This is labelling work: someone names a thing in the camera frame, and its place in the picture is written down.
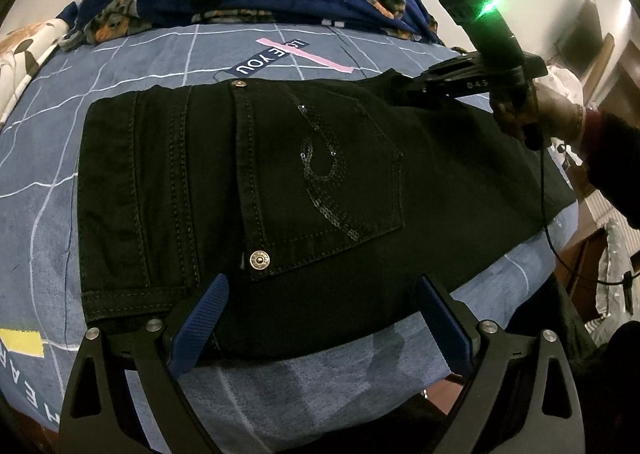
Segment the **person's right hand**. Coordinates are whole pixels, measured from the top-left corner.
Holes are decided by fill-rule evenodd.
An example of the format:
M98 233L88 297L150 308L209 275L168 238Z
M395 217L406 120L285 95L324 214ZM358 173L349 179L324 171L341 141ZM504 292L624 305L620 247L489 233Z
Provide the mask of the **person's right hand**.
M541 150L551 138L579 144L584 135L586 108L544 84L532 82L525 96L510 100L492 92L489 101L498 127L531 150Z

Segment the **dark right sleeve forearm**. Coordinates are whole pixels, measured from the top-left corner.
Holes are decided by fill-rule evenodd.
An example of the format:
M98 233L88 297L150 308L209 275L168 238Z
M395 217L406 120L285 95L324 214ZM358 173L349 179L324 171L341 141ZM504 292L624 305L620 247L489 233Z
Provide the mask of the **dark right sleeve forearm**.
M588 181L639 229L639 129L612 113L582 109L578 154Z

